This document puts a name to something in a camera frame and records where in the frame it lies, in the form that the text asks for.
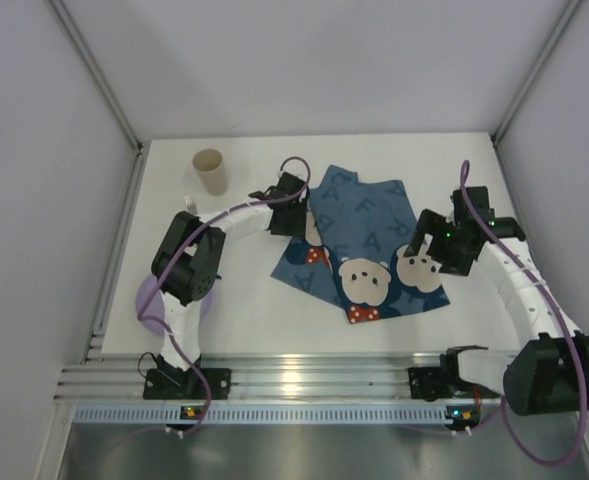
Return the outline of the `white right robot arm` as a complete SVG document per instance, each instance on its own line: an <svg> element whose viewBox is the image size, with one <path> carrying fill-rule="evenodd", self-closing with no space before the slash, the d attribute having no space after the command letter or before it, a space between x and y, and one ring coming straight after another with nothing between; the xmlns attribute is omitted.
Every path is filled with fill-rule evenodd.
<svg viewBox="0 0 589 480"><path fill-rule="evenodd" d="M484 186L457 189L453 211L425 209L403 256L421 252L440 272L466 276L478 266L510 317L519 346L513 351L451 347L441 368L456 386L478 385L505 397L519 416L589 409L589 335L562 312L532 259L513 217L499 217Z"/></svg>

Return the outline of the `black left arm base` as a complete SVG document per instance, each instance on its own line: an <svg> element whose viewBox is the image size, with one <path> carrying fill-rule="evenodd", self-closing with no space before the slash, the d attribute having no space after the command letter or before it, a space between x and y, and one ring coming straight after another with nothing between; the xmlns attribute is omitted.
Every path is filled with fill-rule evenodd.
<svg viewBox="0 0 589 480"><path fill-rule="evenodd" d="M212 400L229 397L232 370L204 368L202 374L210 387ZM145 400L206 400L208 398L202 380L192 370L170 373L153 368L147 371L144 390Z"/></svg>

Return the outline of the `blue cartoon bear placemat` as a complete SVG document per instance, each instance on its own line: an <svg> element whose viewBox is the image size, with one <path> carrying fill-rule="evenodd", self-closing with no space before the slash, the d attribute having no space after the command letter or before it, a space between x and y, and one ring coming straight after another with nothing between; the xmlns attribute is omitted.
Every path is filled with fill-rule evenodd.
<svg viewBox="0 0 589 480"><path fill-rule="evenodd" d="M427 248L405 254L416 223L402 181L366 183L331 165L311 191L304 236L289 242L271 276L341 308L350 324L446 307Z"/></svg>

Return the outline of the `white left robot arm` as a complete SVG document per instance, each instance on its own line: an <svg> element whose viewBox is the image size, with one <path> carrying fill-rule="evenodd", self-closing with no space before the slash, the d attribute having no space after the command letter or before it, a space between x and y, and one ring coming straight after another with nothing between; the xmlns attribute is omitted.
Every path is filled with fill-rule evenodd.
<svg viewBox="0 0 589 480"><path fill-rule="evenodd" d="M210 215L173 218L152 261L156 285L138 308L144 322L163 329L162 365L187 373L201 357L200 310L218 277L225 246L256 233L305 233L308 184L282 172L276 185Z"/></svg>

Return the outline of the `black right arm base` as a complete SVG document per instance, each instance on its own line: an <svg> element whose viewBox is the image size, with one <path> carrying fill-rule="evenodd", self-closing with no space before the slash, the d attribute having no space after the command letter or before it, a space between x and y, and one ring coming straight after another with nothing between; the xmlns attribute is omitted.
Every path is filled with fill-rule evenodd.
<svg viewBox="0 0 589 480"><path fill-rule="evenodd" d="M455 382L440 367L410 367L408 370L411 397L434 402L441 399L496 399L497 393L478 385Z"/></svg>

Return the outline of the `blue handled fork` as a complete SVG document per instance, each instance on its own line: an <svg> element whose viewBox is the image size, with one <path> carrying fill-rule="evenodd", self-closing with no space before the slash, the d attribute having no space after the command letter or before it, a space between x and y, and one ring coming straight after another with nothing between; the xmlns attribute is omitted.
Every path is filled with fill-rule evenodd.
<svg viewBox="0 0 589 480"><path fill-rule="evenodd" d="M190 196L185 196L184 197L184 203L185 203L185 210L192 214L192 215L197 215L198 214L198 208L196 205L196 202L194 201L194 199Z"/></svg>

